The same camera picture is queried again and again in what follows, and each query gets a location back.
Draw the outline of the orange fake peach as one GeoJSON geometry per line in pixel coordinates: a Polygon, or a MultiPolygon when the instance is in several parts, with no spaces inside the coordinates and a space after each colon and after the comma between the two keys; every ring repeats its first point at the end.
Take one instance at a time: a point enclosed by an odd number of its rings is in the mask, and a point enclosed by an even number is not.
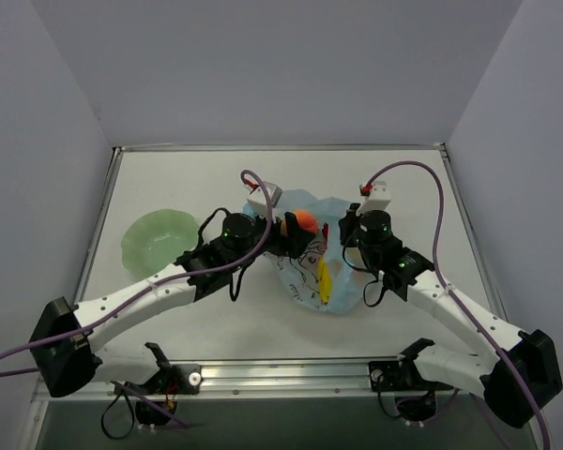
{"type": "Polygon", "coordinates": [[[288,237],[290,235],[290,225],[295,221],[296,225],[309,233],[318,233],[318,223],[316,217],[307,210],[295,210],[286,212],[281,222],[281,234],[288,237]]]}

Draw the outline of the blue translucent plastic bag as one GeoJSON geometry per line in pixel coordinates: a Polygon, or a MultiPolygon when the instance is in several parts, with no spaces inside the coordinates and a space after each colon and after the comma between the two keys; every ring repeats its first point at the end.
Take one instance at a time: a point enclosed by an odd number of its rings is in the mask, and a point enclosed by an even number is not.
{"type": "Polygon", "coordinates": [[[371,274],[355,271],[357,258],[342,249],[339,220],[349,205],[294,189],[284,191],[274,209],[278,218],[285,212],[306,211],[317,222],[318,234],[298,258],[265,255],[292,300],[305,308],[345,314],[363,300],[366,285],[374,281],[371,274]]]}

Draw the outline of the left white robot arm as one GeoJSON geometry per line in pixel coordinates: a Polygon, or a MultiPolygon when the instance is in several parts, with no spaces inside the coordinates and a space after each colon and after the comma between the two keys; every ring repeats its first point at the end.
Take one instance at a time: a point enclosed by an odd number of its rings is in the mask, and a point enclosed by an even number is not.
{"type": "Polygon", "coordinates": [[[63,297],[49,302],[30,337],[31,354],[49,394],[63,398],[97,381],[125,381],[149,393],[163,391],[172,367],[157,344],[117,352],[108,349],[108,343],[163,312],[222,289],[236,300],[243,275],[259,256],[296,259],[317,231],[316,219],[305,211],[287,212],[272,221],[230,213],[219,237],[198,241],[150,277],[74,307],[63,297]]]}

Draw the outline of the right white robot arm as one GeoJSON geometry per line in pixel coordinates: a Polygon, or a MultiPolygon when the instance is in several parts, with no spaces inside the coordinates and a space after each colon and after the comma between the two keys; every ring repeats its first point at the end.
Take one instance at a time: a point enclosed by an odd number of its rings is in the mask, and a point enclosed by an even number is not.
{"type": "Polygon", "coordinates": [[[401,353],[397,367],[403,383],[442,383],[466,390],[514,428],[525,425],[536,409],[562,391],[553,340],[540,329],[527,333],[503,321],[442,282],[431,261],[393,234],[387,212],[365,211],[352,203],[339,227],[341,244],[359,251],[384,293],[426,312],[471,351],[459,354],[421,338],[401,353]]]}

